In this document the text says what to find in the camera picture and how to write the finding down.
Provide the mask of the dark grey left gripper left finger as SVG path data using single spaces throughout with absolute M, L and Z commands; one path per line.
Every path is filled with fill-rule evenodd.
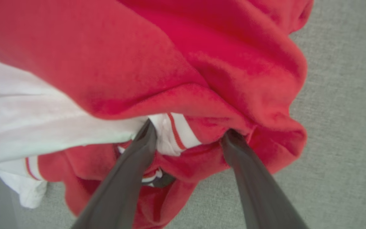
M 156 150 L 156 129 L 147 120 L 102 181 L 73 229 L 131 229 L 141 180 Z

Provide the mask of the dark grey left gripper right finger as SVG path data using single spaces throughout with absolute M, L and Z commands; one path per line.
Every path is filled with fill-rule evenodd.
M 247 229 L 308 228 L 241 134 L 228 130 L 222 148 L 235 174 Z

